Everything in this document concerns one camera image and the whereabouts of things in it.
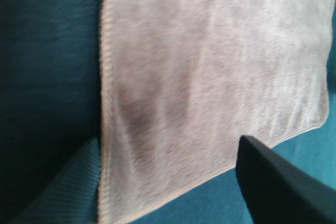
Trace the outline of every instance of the teal surface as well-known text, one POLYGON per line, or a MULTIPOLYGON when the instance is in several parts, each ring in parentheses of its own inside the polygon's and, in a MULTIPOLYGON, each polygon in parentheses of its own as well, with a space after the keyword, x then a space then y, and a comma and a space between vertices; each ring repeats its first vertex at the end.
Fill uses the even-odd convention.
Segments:
MULTIPOLYGON (((328 60, 329 117, 323 127, 291 138, 274 150, 307 174, 336 189, 336 15, 328 60)), ((132 224, 252 224, 235 170, 194 188, 132 224)))

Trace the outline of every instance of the gray suede cloth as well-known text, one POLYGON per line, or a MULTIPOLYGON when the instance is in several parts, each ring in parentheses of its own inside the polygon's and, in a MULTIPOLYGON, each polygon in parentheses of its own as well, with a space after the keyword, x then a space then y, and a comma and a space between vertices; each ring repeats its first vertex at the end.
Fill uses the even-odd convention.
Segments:
POLYGON ((127 223, 328 116, 334 0, 103 0, 99 222, 127 223))

